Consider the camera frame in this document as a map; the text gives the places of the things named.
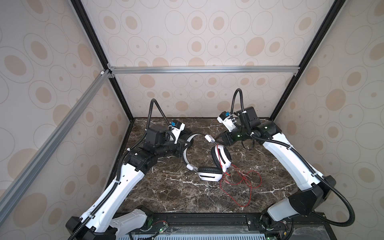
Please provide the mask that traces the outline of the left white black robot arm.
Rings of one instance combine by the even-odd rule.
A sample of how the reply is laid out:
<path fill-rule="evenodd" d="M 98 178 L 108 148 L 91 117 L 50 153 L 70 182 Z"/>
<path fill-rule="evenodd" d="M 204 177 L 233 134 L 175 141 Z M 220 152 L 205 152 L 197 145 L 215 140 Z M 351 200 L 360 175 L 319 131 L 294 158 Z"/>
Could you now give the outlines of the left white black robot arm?
<path fill-rule="evenodd" d="M 183 156 L 187 143 L 183 132 L 185 124 L 170 122 L 164 116 L 166 126 L 151 127 L 154 106 L 160 106 L 156 99 L 150 102 L 145 133 L 119 159 L 114 180 L 86 212 L 80 217 L 71 217 L 66 223 L 71 240 L 117 240 L 133 230 L 150 227 L 151 212 L 145 208 L 117 218 L 115 213 L 160 158 Z"/>

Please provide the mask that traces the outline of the white black headphones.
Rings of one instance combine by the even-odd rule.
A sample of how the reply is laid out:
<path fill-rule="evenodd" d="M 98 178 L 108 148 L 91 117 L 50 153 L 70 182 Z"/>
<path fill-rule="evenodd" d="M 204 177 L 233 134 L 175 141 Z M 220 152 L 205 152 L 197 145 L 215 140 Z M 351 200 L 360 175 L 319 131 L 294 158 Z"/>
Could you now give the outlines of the white black headphones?
<path fill-rule="evenodd" d="M 209 154 L 209 160 L 202 166 L 195 166 L 188 160 L 188 149 L 193 146 L 194 138 L 202 136 L 200 133 L 190 134 L 186 138 L 186 143 L 182 152 L 182 159 L 189 171 L 195 172 L 202 181 L 219 182 L 227 170 L 232 165 L 232 157 L 228 148 L 215 140 L 211 135 L 205 135 L 205 140 L 212 144 Z"/>

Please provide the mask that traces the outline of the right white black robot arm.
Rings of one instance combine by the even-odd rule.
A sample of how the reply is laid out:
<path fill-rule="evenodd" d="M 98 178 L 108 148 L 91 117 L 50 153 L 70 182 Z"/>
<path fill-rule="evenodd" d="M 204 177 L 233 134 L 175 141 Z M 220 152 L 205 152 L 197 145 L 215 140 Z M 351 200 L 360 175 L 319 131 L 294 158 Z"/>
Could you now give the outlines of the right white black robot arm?
<path fill-rule="evenodd" d="M 313 216 L 337 227 L 351 226 L 356 214 L 349 201 L 335 188 L 336 180 L 332 176 L 324 176 L 305 160 L 273 121 L 261 122 L 253 107 L 245 108 L 241 89 L 236 89 L 233 97 L 240 98 L 241 109 L 235 112 L 235 105 L 231 104 L 229 112 L 219 115 L 218 121 L 226 127 L 226 131 L 220 134 L 222 143 L 232 146 L 246 140 L 258 142 L 277 158 L 298 186 L 295 194 L 263 210 L 260 219 L 263 227 L 270 230 L 279 221 L 296 216 Z M 349 213 L 346 221 L 331 221 L 315 212 L 330 193 L 334 193 L 346 206 Z"/>

